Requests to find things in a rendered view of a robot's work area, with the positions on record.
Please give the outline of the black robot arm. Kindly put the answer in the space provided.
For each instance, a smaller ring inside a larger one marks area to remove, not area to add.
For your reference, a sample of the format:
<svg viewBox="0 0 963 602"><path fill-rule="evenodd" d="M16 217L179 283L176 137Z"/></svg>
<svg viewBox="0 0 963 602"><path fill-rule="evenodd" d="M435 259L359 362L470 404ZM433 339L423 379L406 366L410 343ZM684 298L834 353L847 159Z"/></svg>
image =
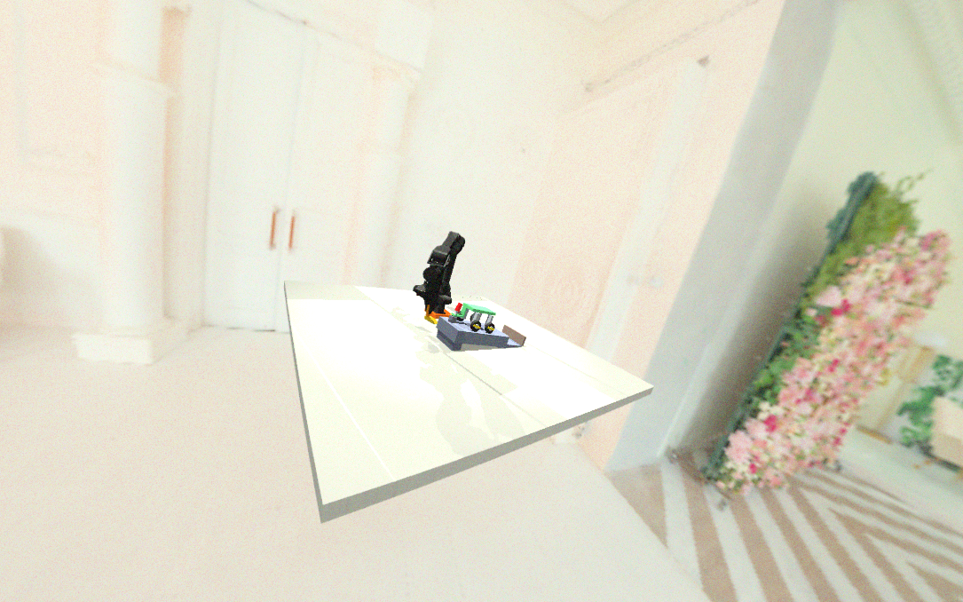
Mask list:
<svg viewBox="0 0 963 602"><path fill-rule="evenodd" d="M440 287L441 294L439 294L439 296L446 295L446 297L451 297L449 282L452 269L454 269L455 259L458 257L458 253L463 250L464 244L465 239L463 239L463 236L456 232L449 231L443 244L436 246L436 248L430 252L427 261L430 267L425 268L422 273L424 283L422 286L416 287L417 297L425 298L434 295L435 289L431 281L444 282L443 286ZM430 260L431 258L432 260ZM427 281L429 281L430 284L428 284ZM433 312L446 314L444 310L445 305L438 304Z"/></svg>

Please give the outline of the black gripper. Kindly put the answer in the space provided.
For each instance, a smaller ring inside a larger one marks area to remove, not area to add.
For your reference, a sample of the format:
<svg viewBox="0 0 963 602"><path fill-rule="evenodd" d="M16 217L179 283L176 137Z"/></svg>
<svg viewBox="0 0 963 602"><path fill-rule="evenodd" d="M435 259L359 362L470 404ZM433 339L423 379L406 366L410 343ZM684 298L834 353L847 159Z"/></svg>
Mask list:
<svg viewBox="0 0 963 602"><path fill-rule="evenodd" d="M427 305L430 305L429 314L432 313L432 311L436 308L436 305L438 304L441 304L441 305L452 304L452 298L446 297L446 295L441 295L441 297L439 296L439 294L441 294L440 287L443 286L444 282L441 282L441 281L431 281L431 282L433 283L433 286L435 289L435 293L434 293L435 296L430 295L430 297L423 298L423 302L425 305L425 312L427 312Z"/></svg>

